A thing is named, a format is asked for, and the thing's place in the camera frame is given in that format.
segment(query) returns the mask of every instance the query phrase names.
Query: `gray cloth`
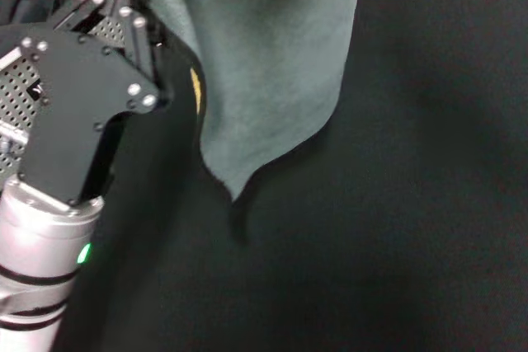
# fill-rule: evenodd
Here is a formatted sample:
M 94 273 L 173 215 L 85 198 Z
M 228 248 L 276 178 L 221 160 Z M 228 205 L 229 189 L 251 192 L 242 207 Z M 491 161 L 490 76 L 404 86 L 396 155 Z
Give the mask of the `gray cloth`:
M 332 115 L 356 0 L 151 0 L 151 7 L 200 58 L 201 151 L 234 199 L 258 168 Z

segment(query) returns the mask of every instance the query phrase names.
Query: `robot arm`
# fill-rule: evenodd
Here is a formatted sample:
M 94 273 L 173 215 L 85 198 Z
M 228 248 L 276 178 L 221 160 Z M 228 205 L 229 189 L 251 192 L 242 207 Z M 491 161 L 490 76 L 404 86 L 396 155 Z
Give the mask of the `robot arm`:
M 0 352 L 51 349 L 125 123 L 170 102 L 155 68 L 163 37 L 136 0 L 68 0 L 0 59 L 2 74 L 38 72 L 2 98 L 35 115 L 29 130 L 0 121 L 0 150 L 19 165 L 0 200 Z

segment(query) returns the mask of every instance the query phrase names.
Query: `black table surface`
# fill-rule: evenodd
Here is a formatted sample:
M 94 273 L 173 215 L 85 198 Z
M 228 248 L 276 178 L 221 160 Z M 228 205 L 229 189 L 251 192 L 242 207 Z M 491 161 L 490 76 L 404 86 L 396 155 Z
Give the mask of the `black table surface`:
M 527 4 L 359 0 L 331 121 L 234 206 L 134 123 L 55 350 L 526 351 Z

